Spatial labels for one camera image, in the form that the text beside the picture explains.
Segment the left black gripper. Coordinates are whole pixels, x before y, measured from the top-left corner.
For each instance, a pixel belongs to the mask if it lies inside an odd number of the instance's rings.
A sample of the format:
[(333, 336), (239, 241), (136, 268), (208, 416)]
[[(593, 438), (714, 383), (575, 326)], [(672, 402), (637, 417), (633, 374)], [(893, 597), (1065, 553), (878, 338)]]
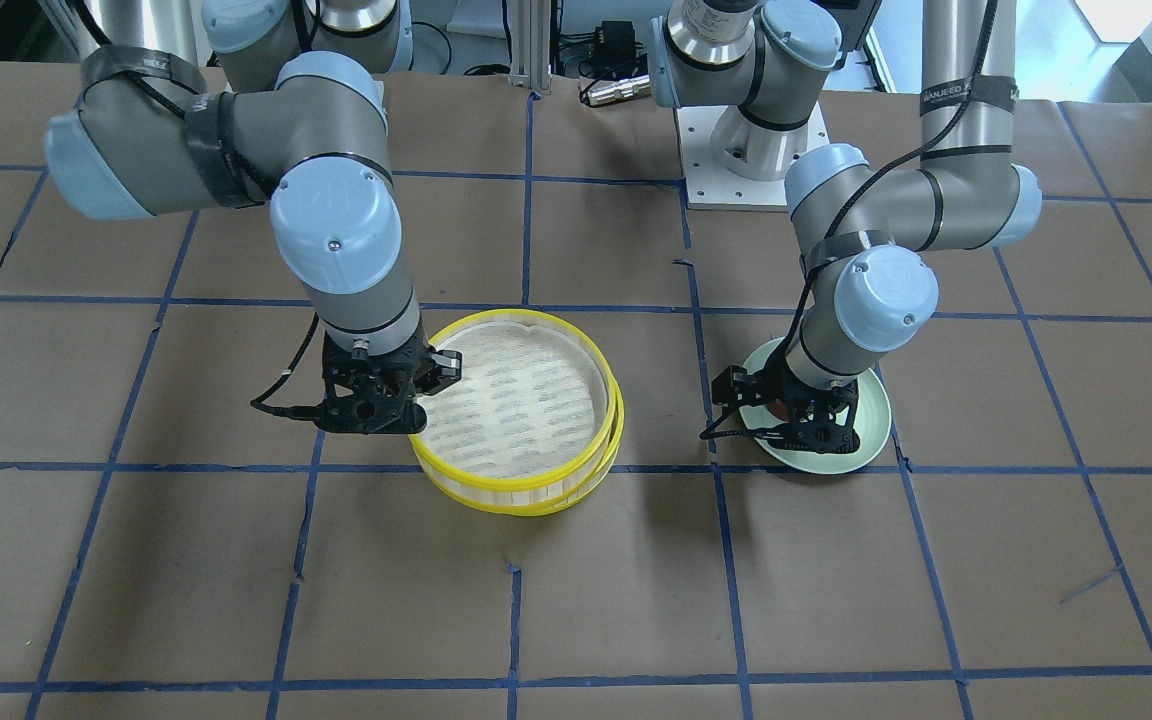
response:
[[(764, 367), (749, 372), (742, 366), (727, 366), (710, 382), (710, 397), (723, 414), (710, 424), (710, 437), (748, 437), (764, 439), (781, 450), (809, 450), (814, 454), (851, 454), (859, 450), (861, 439), (854, 423), (858, 416), (858, 382), (849, 381), (826, 389), (801, 382), (790, 370)], [(723, 420), (741, 407), (765, 407), (781, 400), (791, 407), (790, 420), (774, 427), (719, 430)]]

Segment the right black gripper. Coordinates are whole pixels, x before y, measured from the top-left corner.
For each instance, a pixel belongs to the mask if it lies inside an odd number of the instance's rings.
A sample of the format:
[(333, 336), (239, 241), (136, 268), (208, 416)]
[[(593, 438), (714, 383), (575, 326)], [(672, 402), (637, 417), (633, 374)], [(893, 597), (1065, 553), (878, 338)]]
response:
[(419, 396), (434, 396), (462, 378), (463, 355), (424, 342), (420, 334), (388, 354), (346, 350), (332, 338), (323, 346), (326, 396), (314, 425), (328, 433), (415, 435), (429, 414)]

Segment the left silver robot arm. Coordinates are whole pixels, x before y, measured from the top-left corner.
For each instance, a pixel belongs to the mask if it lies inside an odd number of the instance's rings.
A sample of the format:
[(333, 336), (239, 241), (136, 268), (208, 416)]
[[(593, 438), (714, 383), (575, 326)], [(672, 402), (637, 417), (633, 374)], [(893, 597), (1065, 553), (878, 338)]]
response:
[(721, 410), (703, 439), (736, 435), (801, 469), (872, 458), (890, 423), (863, 378), (934, 313), (927, 252), (996, 249), (1028, 236), (1041, 187), (1011, 161), (1018, 101), (1011, 1), (923, 5), (918, 147), (874, 168), (850, 143), (799, 151), (828, 73), (844, 56), (838, 20), (813, 1), (676, 1), (652, 22), (655, 101), (723, 115), (710, 154), (750, 181), (778, 181), (804, 290), (758, 366), (710, 384)]

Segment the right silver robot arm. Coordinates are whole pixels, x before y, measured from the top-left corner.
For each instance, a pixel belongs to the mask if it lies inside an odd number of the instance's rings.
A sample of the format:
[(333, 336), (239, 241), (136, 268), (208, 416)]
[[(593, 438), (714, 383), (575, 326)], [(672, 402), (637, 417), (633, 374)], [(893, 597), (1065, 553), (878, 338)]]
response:
[(420, 396), (461, 378), (426, 341), (391, 173), (376, 71), (410, 55), (403, 1), (206, 1), (207, 41), (228, 88), (169, 51), (93, 38), (76, 109), (52, 118), (47, 168), (94, 220), (200, 209), (270, 210), (276, 249), (323, 329), (323, 400), (262, 414), (326, 433), (415, 435)]

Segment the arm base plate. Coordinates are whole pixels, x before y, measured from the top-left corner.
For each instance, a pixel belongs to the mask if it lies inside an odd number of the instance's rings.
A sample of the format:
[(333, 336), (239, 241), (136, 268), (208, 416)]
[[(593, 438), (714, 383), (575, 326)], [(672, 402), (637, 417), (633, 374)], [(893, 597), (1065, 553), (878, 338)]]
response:
[(783, 210), (788, 168), (829, 142), (818, 103), (788, 131), (751, 122), (737, 105), (677, 108), (675, 119), (687, 206), (696, 210)]

